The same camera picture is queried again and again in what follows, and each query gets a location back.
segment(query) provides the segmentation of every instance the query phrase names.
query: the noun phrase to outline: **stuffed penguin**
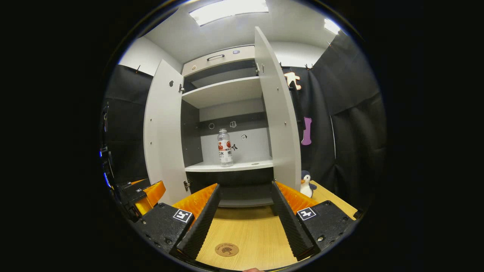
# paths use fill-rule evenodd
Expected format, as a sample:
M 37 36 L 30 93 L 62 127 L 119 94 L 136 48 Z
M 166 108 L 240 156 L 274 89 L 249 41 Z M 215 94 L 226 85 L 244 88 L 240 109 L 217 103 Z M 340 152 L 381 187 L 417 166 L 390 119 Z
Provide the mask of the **stuffed penguin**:
M 311 176 L 306 170 L 301 171 L 301 190 L 300 192 L 307 197 L 313 196 L 313 191 L 316 190 L 316 185 L 310 184 Z

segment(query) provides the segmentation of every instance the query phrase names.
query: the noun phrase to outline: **door hinge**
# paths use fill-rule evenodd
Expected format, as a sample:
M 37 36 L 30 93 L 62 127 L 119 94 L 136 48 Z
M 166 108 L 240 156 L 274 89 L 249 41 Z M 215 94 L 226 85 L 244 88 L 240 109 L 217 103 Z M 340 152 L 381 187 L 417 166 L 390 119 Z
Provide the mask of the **door hinge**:
M 190 187 L 190 185 L 192 185 L 192 182 L 190 180 L 187 181 L 183 181 L 183 185 L 185 186 L 185 191 L 188 191 L 188 187 Z

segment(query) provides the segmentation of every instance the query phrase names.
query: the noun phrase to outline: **cork coaster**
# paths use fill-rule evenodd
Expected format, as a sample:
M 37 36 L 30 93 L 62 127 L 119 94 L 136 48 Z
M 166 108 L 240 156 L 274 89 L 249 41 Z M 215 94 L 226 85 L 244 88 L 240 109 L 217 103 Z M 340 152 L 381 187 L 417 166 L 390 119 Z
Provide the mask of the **cork coaster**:
M 232 257 L 239 252 L 239 248 L 232 243 L 221 243 L 215 247 L 215 252 L 220 256 Z

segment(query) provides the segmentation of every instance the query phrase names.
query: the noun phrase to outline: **white cabinet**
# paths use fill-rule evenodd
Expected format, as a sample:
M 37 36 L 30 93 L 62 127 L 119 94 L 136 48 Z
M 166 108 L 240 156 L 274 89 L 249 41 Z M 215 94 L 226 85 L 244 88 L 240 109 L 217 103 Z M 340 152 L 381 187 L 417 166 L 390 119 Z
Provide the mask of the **white cabinet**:
M 265 110 L 257 106 L 262 101 Z M 200 112 L 210 113 L 204 116 L 212 119 L 201 120 Z M 216 138 L 222 127 L 238 147 L 233 151 L 231 167 L 218 163 Z M 299 144 L 288 86 L 258 27 L 255 45 L 200 57 L 186 63 L 181 74 L 161 61 L 150 87 L 144 120 L 148 176 L 152 183 L 163 180 L 166 186 L 160 201 L 173 204 L 190 195 L 190 190 L 196 191 L 197 186 L 201 189 L 218 182 L 221 189 L 226 188 L 222 196 L 228 197 L 222 199 L 221 206 L 271 204 L 267 190 L 273 178 L 300 188 Z M 185 189 L 184 181 L 192 183 L 190 190 Z M 229 199 L 230 194 L 238 195 Z

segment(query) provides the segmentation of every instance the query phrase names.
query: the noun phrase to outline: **blue light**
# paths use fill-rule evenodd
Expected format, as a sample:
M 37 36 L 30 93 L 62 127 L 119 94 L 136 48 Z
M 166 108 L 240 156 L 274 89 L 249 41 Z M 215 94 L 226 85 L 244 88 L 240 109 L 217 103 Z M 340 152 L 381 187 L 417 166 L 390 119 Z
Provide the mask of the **blue light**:
M 109 181 L 107 181 L 106 173 L 103 173 L 103 174 L 104 174 L 104 178 L 106 179 L 106 183 L 107 183 L 108 187 L 111 188 L 111 184 L 109 184 Z

